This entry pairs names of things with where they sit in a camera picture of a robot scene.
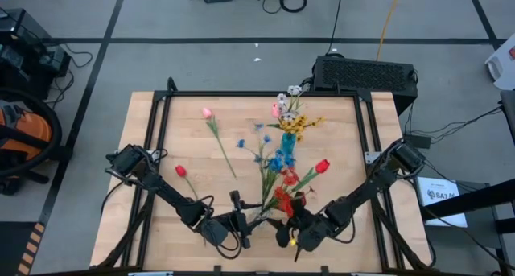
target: white paper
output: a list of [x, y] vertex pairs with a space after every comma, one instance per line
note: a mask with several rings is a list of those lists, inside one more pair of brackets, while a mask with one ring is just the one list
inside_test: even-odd
[[[423, 206], [459, 196], [458, 185], [446, 179], [418, 177], [417, 183], [420, 200], [422, 201]], [[453, 225], [467, 228], [467, 219], [463, 213], [453, 216], [445, 216], [442, 219]], [[427, 220], [426, 225], [448, 226], [439, 219]]]

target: gray floor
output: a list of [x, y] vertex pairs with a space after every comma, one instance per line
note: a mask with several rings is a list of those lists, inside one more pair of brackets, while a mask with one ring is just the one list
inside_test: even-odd
[[[53, 37], [102, 38], [117, 0], [5, 0], [1, 7], [25, 8]], [[336, 37], [378, 38], [392, 0], [343, 0]], [[272, 9], [274, 0], [267, 2]], [[269, 15], [261, 1], [236, 0], [206, 5], [201, 0], [124, 0], [114, 38], [273, 38], [330, 37], [337, 0], [308, 0], [298, 14]], [[513, 0], [480, 0], [497, 38], [515, 32]], [[388, 38], [487, 39], [472, 0], [399, 0]], [[99, 44], [71, 44], [97, 57]], [[277, 90], [310, 75], [325, 43], [110, 44], [33, 274], [88, 267], [108, 187], [105, 154], [117, 148], [133, 91], [163, 89], [173, 76], [181, 90]], [[336, 44], [345, 56], [374, 60], [376, 44]], [[382, 59], [413, 64], [420, 73], [413, 129], [433, 130], [448, 122], [474, 118], [496, 106], [499, 90], [484, 61], [490, 45], [395, 45]], [[86, 57], [76, 56], [81, 62]], [[72, 71], [76, 83], [56, 111], [69, 133], [93, 63]], [[401, 116], [402, 124], [406, 113]], [[479, 183], [513, 178], [515, 147], [501, 115], [486, 117], [424, 151], [447, 177]], [[56, 166], [41, 167], [52, 175]], [[430, 171], [424, 175], [435, 176]], [[38, 220], [50, 185], [27, 183], [16, 196], [0, 196], [0, 220]], [[501, 217], [513, 216], [509, 206]], [[505, 237], [515, 262], [515, 237]], [[488, 274], [496, 263], [479, 249], [457, 249], [434, 238], [444, 271]]]

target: pink tulip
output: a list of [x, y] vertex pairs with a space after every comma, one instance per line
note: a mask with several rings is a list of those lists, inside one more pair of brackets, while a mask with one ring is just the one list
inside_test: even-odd
[[204, 118], [210, 119], [212, 117], [212, 111], [209, 108], [203, 108], [202, 115], [204, 115]]
[[272, 117], [273, 118], [279, 118], [281, 116], [281, 112], [279, 112], [279, 107], [277, 107], [277, 104], [272, 105]]

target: wooden tabletop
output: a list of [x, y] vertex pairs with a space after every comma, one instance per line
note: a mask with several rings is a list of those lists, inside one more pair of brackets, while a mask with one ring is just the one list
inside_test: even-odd
[[[149, 119], [152, 93], [132, 94], [126, 123], [120, 141], [120, 148], [126, 144], [142, 145]], [[274, 123], [270, 107], [275, 97], [173, 97], [168, 118], [164, 147], [169, 155], [163, 159], [160, 174], [185, 196], [191, 196], [184, 179], [175, 173], [175, 166], [186, 167], [189, 179], [199, 196], [214, 195], [215, 214], [232, 209], [229, 192], [238, 190], [247, 203], [259, 203], [261, 180], [253, 155], [238, 149], [236, 142], [245, 139], [250, 149], [255, 149], [258, 136], [253, 131], [254, 123]], [[331, 162], [328, 171], [312, 181], [316, 194], [307, 197], [307, 208], [318, 211], [328, 201], [344, 196], [365, 180], [365, 168], [356, 114], [352, 98], [343, 97], [304, 97], [302, 111], [310, 118], [324, 115], [327, 121], [320, 127], [304, 132], [304, 141], [295, 147], [297, 171], [303, 175], [321, 159]], [[373, 93], [373, 106], [383, 149], [402, 136], [397, 113], [390, 93]], [[225, 163], [220, 147], [202, 118], [201, 110], [213, 110], [220, 128], [220, 139], [237, 174], [234, 179]], [[154, 128], [153, 147], [157, 142], [159, 119], [158, 111]], [[372, 150], [372, 137], [368, 127], [365, 104], [362, 104], [369, 145]], [[281, 131], [267, 128], [273, 141], [272, 149], [280, 143]], [[111, 179], [109, 189], [119, 183]], [[412, 250], [425, 263], [431, 262], [422, 218], [418, 210], [417, 197], [413, 188], [402, 181], [390, 189], [398, 230]], [[91, 265], [101, 262], [117, 244], [127, 228], [130, 205], [134, 194], [133, 187], [122, 187], [108, 200], [98, 229], [97, 240]], [[247, 211], [252, 219], [255, 211]], [[283, 217], [276, 212], [274, 217]], [[354, 217], [356, 237], [351, 244], [326, 239], [312, 253], [303, 251], [294, 263], [296, 248], [280, 248], [275, 241], [275, 230], [269, 225], [256, 228], [249, 237], [252, 248], [244, 249], [236, 260], [223, 259], [211, 245], [204, 246], [202, 237], [192, 233], [175, 214], [175, 210], [160, 198], [154, 202], [150, 236], [146, 250], [145, 270], [212, 270], [221, 265], [225, 271], [320, 271], [321, 266], [329, 266], [332, 272], [380, 272], [381, 265], [377, 252], [377, 242], [373, 227], [373, 214], [370, 204], [363, 204]], [[340, 239], [348, 239], [352, 228], [349, 226]], [[134, 238], [131, 263], [135, 263], [140, 236]], [[235, 241], [228, 237], [224, 243], [234, 247]], [[394, 267], [393, 252], [387, 237], [389, 263]]]

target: blue glass vase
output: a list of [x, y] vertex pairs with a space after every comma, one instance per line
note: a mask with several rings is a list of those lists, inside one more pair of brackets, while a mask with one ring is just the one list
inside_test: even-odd
[[295, 148], [295, 142], [297, 142], [297, 135], [285, 133], [281, 138], [281, 151], [284, 155], [293, 154]]

